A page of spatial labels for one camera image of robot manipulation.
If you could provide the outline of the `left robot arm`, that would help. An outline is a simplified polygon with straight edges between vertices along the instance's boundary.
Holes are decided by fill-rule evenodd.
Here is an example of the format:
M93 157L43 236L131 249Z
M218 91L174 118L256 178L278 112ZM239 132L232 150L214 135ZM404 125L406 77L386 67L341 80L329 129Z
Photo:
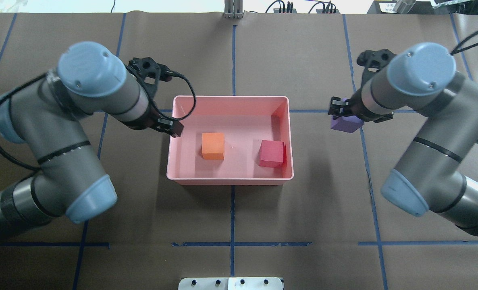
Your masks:
M57 66L0 96L0 154L31 170L0 191L0 244L67 216L78 224L110 209L117 193L79 121L103 111L132 130L180 137L181 118L158 109L160 81L177 71L152 58L128 65L105 46L70 46Z

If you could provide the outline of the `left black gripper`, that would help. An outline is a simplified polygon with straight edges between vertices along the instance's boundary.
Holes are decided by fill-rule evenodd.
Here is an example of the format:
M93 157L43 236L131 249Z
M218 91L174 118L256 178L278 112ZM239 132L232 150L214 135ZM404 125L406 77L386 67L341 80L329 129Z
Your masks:
M172 121L160 118L160 114L151 104L148 104L145 112L139 118L132 121L122 121L122 123L132 130L151 128L173 138L181 137L184 129L184 125L178 120Z

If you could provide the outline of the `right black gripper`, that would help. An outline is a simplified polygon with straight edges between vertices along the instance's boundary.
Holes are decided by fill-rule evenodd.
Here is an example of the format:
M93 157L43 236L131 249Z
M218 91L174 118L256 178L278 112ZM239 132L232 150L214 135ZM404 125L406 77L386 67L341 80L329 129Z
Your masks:
M362 101L362 91L356 91L349 99L331 97L328 114L333 118L355 116L364 122L381 123L392 120L394 114L376 114Z

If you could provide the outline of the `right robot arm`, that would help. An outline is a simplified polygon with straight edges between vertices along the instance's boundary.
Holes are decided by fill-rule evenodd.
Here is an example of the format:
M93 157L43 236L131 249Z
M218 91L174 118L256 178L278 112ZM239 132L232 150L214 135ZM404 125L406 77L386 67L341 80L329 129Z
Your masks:
M392 119L401 107L426 117L381 187L382 196L408 214L432 211L478 237L478 182L458 167L478 144L478 84L457 71L453 53L422 42L398 55L387 50L349 99L332 97L328 114L364 122Z

